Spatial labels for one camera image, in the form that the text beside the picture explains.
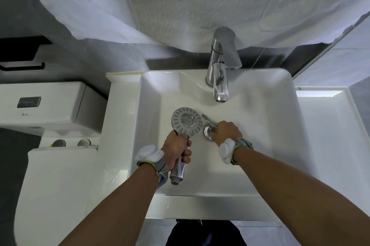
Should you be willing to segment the person's right hand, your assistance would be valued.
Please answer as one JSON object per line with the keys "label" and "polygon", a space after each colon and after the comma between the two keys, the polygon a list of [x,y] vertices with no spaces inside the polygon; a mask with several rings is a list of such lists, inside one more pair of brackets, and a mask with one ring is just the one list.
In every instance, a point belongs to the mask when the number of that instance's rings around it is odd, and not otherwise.
{"label": "person's right hand", "polygon": [[227,121],[218,122],[216,130],[211,133],[211,136],[218,147],[220,147],[226,139],[232,139],[235,141],[239,138],[243,138],[239,128],[233,122]]}

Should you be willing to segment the person's left hand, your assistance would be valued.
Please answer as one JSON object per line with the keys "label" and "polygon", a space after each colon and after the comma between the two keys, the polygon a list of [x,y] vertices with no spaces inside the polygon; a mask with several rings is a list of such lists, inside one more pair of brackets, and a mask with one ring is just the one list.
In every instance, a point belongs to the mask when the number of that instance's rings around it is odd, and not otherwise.
{"label": "person's left hand", "polygon": [[186,139],[186,135],[178,135],[177,132],[173,130],[164,141],[164,145],[161,150],[164,152],[163,159],[168,165],[169,171],[173,169],[175,162],[179,157],[182,157],[185,164],[189,164],[191,162],[192,151],[189,148],[184,149]]}

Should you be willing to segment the chrome handheld shower head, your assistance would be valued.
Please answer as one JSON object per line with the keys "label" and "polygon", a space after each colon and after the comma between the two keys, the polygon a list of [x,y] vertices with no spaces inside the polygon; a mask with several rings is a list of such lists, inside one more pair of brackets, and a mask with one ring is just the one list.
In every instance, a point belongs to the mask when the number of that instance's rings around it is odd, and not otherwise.
{"label": "chrome handheld shower head", "polygon": [[[192,108],[182,107],[174,111],[171,125],[178,135],[184,134],[187,139],[200,134],[203,128],[201,115]],[[185,163],[179,157],[170,173],[171,184],[177,186],[184,178]]]}

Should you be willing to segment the person's left forearm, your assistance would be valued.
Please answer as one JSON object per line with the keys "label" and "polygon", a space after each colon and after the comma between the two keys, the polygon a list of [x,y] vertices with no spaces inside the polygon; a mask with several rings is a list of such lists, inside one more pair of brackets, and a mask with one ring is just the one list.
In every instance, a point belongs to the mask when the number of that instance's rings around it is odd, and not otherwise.
{"label": "person's left forearm", "polygon": [[158,184],[155,167],[142,164],[59,246],[135,246]]}

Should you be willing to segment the person's right forearm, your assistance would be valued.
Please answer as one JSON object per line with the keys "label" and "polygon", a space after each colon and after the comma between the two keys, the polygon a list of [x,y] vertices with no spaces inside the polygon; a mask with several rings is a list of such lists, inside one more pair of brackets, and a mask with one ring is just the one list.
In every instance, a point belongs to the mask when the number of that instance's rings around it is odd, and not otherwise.
{"label": "person's right forearm", "polygon": [[370,217],[335,189],[248,147],[233,160],[302,246],[370,246]]}

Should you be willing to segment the chrome sink drain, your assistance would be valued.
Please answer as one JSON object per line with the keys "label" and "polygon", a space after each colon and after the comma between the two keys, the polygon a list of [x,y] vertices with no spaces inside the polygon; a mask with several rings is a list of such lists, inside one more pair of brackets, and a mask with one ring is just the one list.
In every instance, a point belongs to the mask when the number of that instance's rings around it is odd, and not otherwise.
{"label": "chrome sink drain", "polygon": [[210,124],[207,124],[203,129],[203,134],[205,138],[209,141],[214,141],[213,137],[211,136],[212,132],[215,132],[216,128]]}

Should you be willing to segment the chrome sink faucet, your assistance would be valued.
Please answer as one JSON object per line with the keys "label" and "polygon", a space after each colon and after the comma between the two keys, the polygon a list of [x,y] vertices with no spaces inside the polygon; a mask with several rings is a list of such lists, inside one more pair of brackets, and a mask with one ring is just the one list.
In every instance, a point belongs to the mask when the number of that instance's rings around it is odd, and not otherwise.
{"label": "chrome sink faucet", "polygon": [[213,35],[205,82],[213,88],[213,99],[218,103],[229,100],[227,70],[238,70],[242,67],[235,38],[236,34],[228,27],[217,28]]}

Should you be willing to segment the person's dark clothing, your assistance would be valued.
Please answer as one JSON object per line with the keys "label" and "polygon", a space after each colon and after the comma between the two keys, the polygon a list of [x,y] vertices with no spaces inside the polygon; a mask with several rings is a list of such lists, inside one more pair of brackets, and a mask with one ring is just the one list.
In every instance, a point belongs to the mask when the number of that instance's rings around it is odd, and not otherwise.
{"label": "person's dark clothing", "polygon": [[165,246],[247,246],[229,220],[177,219]]}

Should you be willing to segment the white toilet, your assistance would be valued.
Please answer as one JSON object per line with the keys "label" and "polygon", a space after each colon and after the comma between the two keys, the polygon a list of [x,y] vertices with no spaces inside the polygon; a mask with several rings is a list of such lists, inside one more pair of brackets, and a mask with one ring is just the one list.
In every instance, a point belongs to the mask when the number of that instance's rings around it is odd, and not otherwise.
{"label": "white toilet", "polygon": [[[17,108],[21,97],[38,107]],[[0,128],[40,136],[14,222],[17,246],[58,246],[87,214],[107,100],[85,83],[0,84]]]}

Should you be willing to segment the white cloth sheet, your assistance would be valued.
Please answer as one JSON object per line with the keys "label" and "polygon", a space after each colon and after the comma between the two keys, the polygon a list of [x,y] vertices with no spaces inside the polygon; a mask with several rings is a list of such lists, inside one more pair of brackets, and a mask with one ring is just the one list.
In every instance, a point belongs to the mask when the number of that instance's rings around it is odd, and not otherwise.
{"label": "white cloth sheet", "polygon": [[236,47],[330,43],[370,0],[40,0],[77,39],[163,44],[206,52],[222,26]]}

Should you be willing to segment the chrome toilet flush button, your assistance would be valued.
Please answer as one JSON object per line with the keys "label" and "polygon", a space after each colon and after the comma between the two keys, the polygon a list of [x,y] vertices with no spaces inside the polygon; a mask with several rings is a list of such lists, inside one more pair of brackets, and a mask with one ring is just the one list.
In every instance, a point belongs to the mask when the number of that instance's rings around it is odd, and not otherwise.
{"label": "chrome toilet flush button", "polygon": [[18,101],[17,108],[38,107],[40,102],[41,97],[21,97]]}

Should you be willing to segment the black toilet paper holder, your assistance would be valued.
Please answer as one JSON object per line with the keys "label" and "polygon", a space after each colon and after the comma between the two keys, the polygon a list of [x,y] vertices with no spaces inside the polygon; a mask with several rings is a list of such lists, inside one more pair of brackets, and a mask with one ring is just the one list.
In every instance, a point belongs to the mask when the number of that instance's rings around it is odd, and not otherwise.
{"label": "black toilet paper holder", "polygon": [[35,66],[6,67],[3,63],[33,61],[41,45],[53,44],[44,36],[0,38],[0,71],[43,70],[45,63]]}

